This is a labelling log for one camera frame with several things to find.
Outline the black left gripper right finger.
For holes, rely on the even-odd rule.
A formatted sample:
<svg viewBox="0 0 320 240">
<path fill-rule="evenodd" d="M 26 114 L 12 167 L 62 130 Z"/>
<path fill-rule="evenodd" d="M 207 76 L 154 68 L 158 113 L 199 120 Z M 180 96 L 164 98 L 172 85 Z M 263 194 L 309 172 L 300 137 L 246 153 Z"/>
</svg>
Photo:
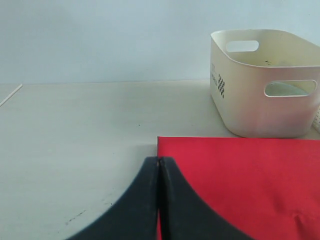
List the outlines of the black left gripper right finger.
<svg viewBox="0 0 320 240">
<path fill-rule="evenodd" d="M 160 157 L 158 163 L 159 240 L 251 239 L 197 195 L 173 158 Z"/>
</svg>

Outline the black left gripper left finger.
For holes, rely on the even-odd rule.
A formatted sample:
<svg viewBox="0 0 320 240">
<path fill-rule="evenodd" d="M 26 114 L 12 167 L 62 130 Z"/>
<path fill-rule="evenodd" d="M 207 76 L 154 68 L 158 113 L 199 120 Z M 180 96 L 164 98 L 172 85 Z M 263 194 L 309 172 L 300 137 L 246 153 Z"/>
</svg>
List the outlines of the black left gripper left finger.
<svg viewBox="0 0 320 240">
<path fill-rule="evenodd" d="M 122 196 L 70 240 L 155 240 L 159 160 L 147 157 Z"/>
</svg>

